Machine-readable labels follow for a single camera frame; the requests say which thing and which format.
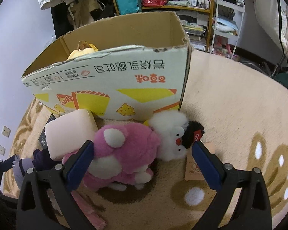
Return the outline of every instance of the dark purple cloth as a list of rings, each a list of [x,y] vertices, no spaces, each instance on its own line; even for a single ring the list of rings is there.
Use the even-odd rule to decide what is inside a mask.
[[[33,152],[33,157],[34,157],[34,160],[32,161],[32,163],[36,171],[51,170],[56,164],[61,163],[58,161],[53,161],[50,158],[48,148],[42,151],[35,150]]]

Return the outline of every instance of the black strap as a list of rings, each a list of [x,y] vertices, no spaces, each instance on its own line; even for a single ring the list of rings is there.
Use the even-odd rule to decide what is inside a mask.
[[[22,176],[25,177],[25,170],[24,170],[24,167],[22,166],[22,159],[20,159],[19,161],[19,168],[20,168],[20,171],[22,172]]]
[[[281,12],[281,8],[280,8],[280,0],[277,0],[277,8],[278,8],[278,12],[279,12],[279,24],[280,24],[279,40],[280,40],[280,45],[281,45],[282,50],[283,50],[283,54],[285,54],[284,47],[282,44],[282,12]]]

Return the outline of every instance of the black card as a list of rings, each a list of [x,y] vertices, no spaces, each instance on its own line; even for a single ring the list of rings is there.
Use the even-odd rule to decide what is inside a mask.
[[[53,114],[50,115],[50,118],[48,119],[47,123],[49,123],[50,121],[54,120],[55,116]],[[40,142],[41,146],[43,149],[47,149],[47,142],[46,142],[46,136],[45,136],[45,127],[40,135],[40,137],[38,138],[38,141]]]

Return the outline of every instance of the red nose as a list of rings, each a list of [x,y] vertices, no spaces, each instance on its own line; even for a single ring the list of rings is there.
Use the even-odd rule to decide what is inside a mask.
[[[180,138],[177,138],[176,139],[176,144],[179,146],[179,145],[181,145],[181,140],[180,140]]]

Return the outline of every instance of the white plush head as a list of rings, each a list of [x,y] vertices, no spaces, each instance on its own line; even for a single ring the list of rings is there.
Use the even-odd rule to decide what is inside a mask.
[[[153,115],[148,124],[161,137],[157,158],[170,161],[186,156],[187,150],[181,144],[180,138],[188,122],[186,115],[178,111],[163,111]]]

